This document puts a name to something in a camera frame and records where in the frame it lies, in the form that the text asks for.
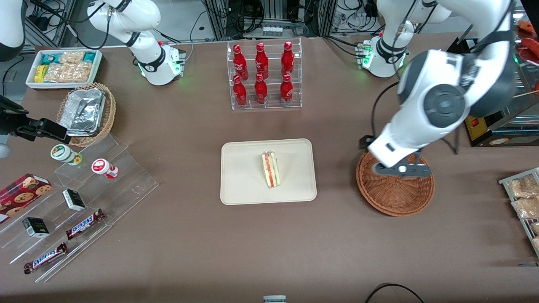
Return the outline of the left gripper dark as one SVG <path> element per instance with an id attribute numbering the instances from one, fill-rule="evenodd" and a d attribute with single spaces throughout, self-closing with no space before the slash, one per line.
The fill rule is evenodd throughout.
<path id="1" fill-rule="evenodd" d="M 401 176 L 429 177 L 432 171 L 428 165 L 421 165 L 420 154 L 410 154 L 395 164 L 395 168 Z M 374 165 L 374 173 L 379 175 L 394 175 L 394 167 L 385 167 L 381 162 Z"/>

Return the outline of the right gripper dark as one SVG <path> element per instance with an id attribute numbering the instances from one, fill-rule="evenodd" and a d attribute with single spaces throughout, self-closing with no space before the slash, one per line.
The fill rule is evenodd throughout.
<path id="1" fill-rule="evenodd" d="M 0 96 L 0 134 L 3 136 L 21 137 L 29 141 L 34 141 L 36 137 L 46 136 L 58 140 L 63 144 L 70 144 L 71 137 L 67 135 L 67 129 L 62 125 L 49 120 L 42 119 L 42 132 L 38 129 L 41 122 L 26 116 L 28 111 L 20 104 L 11 101 L 9 98 Z"/>

